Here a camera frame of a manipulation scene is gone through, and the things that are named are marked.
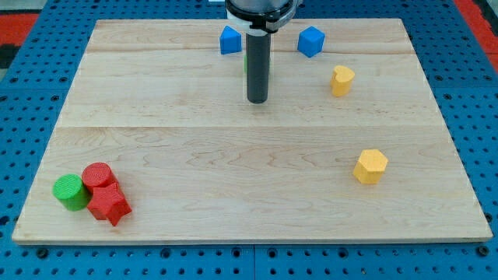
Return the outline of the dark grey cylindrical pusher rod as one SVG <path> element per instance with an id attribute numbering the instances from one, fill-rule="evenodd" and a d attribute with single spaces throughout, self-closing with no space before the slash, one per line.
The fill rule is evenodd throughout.
<path id="1" fill-rule="evenodd" d="M 247 99 L 264 103 L 268 99 L 271 35 L 246 36 Z"/>

